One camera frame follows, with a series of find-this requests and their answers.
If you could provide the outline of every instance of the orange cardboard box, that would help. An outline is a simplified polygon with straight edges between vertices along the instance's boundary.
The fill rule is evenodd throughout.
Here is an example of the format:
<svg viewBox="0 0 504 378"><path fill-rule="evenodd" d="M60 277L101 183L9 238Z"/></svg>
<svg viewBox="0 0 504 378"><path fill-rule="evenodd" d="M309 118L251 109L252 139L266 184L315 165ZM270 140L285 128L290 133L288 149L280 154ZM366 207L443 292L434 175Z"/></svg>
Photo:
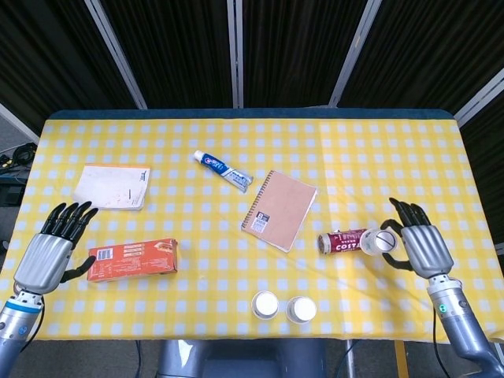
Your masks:
<svg viewBox="0 0 504 378"><path fill-rule="evenodd" d="M175 239L161 239L92 248L89 255L96 256L96 261L87 272L87 280L98 282L174 273L176 245Z"/></svg>

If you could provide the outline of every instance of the notebook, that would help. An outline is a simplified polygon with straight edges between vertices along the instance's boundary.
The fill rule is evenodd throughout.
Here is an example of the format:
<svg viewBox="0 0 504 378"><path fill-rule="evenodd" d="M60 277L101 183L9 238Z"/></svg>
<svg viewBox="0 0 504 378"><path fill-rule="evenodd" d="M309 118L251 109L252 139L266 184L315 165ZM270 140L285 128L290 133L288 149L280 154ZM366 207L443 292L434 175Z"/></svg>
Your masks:
<svg viewBox="0 0 504 378"><path fill-rule="evenodd" d="M72 197L99 209L140 210L149 175L146 166L86 164Z"/></svg>
<svg viewBox="0 0 504 378"><path fill-rule="evenodd" d="M315 187L270 171L242 223L242 230L287 253L316 195Z"/></svg>

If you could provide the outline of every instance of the yellow checkered tablecloth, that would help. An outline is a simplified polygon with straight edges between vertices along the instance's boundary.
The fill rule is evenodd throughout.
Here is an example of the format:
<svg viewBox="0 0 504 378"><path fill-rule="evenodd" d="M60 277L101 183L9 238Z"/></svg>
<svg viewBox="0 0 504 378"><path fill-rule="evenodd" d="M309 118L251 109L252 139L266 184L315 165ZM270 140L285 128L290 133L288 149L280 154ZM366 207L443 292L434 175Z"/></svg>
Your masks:
<svg viewBox="0 0 504 378"><path fill-rule="evenodd" d="M249 191L240 193L198 164L197 149L254 175ZM430 340L426 280L361 251L317 251L319 233L376 228L396 217L390 196L424 207L484 331L504 337L504 280L454 120L49 120L0 276L0 298L12 294L13 274L48 213L72 201L86 162L147 164L149 191L141 211L100 211L70 265L80 265L94 246L173 237L180 270L64 283L46 296L42 339ZM240 231L270 169L319 192L289 254ZM406 254L401 248L395 257ZM317 316L301 326L284 313L259 321L250 311L259 290L274 292L281 309L289 298L307 295ZM443 330L439 338L446 339Z"/></svg>

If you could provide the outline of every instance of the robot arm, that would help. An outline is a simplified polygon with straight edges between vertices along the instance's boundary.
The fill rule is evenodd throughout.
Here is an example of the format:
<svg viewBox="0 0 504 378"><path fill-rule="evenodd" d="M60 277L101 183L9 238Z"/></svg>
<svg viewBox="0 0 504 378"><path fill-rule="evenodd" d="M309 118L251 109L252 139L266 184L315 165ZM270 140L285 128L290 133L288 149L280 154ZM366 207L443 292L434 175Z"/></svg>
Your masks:
<svg viewBox="0 0 504 378"><path fill-rule="evenodd" d="M65 209L66 204L60 204L28 245L14 274L15 295L0 312L0 376L9 376L40 313L43 317L43 295L82 276L95 262L90 256L79 268L65 271L87 224L98 212L92 209L84 214L90 206L91 202L74 203Z"/></svg>
<svg viewBox="0 0 504 378"><path fill-rule="evenodd" d="M385 261L397 269L414 271L429 282L428 294L458 356L481 367L471 376L496 378L504 376L504 366L495 356L459 280L448 277L454 262L439 233L423 209L390 198L404 227L396 220L386 220L381 228L392 228L402 237L408 261L396 261L384 254Z"/></svg>

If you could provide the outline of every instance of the paper cup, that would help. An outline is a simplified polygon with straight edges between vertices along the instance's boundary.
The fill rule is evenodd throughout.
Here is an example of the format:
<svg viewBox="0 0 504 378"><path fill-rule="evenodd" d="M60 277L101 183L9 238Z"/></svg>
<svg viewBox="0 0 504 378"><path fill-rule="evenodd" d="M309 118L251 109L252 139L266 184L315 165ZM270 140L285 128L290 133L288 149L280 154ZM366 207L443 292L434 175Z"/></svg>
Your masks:
<svg viewBox="0 0 504 378"><path fill-rule="evenodd" d="M368 230L361 236L362 252L369 256L390 253L397 248L398 240L395 234L388 230Z"/></svg>
<svg viewBox="0 0 504 378"><path fill-rule="evenodd" d="M256 317L268 321L278 313L278 298L270 291L259 291L252 298L251 307Z"/></svg>
<svg viewBox="0 0 504 378"><path fill-rule="evenodd" d="M305 324L315 317L317 306L308 297L294 297L287 303L285 313L289 321L296 324Z"/></svg>

